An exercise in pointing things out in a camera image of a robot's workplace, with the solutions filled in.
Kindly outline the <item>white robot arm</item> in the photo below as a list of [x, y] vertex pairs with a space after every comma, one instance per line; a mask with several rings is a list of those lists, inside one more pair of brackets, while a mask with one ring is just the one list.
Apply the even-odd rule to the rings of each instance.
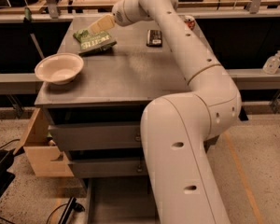
[[140, 132], [160, 224], [231, 224], [204, 151], [204, 142], [230, 128], [241, 95], [202, 36], [176, 13], [177, 0], [120, 0], [116, 24], [153, 20], [189, 91], [151, 101]]

